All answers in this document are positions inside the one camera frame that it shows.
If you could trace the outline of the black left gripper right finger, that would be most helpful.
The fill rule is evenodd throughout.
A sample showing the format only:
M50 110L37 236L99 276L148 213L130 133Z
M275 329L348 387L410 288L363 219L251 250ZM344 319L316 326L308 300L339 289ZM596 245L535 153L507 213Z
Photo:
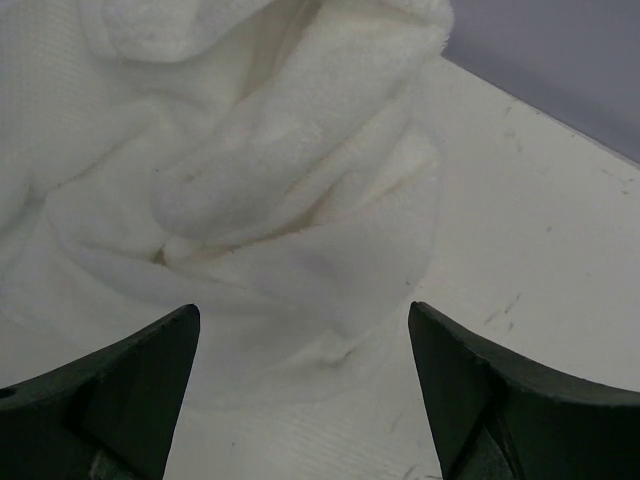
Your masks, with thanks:
M638 478L638 393L544 366L426 303L408 328L443 478Z

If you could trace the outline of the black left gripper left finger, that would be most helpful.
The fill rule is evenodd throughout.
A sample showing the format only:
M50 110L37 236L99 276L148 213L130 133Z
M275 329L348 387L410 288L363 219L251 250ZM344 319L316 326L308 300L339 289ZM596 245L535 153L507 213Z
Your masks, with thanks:
M4 479L161 479L200 333L185 305L1 391Z

